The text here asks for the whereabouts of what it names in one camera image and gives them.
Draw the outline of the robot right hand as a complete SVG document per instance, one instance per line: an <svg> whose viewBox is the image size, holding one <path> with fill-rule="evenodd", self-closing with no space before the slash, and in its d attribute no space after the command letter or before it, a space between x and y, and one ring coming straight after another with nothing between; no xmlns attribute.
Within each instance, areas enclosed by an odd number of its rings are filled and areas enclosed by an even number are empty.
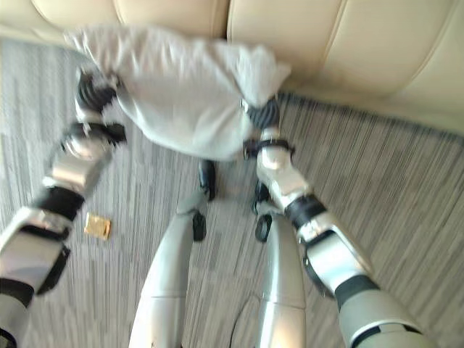
<svg viewBox="0 0 464 348"><path fill-rule="evenodd" d="M280 108L276 96L271 97L262 107L253 107L244 99L241 108L256 129L277 128L280 123Z"/></svg>

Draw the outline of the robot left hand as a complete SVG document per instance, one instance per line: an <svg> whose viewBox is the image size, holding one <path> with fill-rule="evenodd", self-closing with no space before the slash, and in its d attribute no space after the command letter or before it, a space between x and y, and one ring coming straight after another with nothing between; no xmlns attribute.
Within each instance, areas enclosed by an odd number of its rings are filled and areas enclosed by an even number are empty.
<svg viewBox="0 0 464 348"><path fill-rule="evenodd" d="M78 71L75 109L79 122L102 123L102 113L117 96L119 80L90 70Z"/></svg>

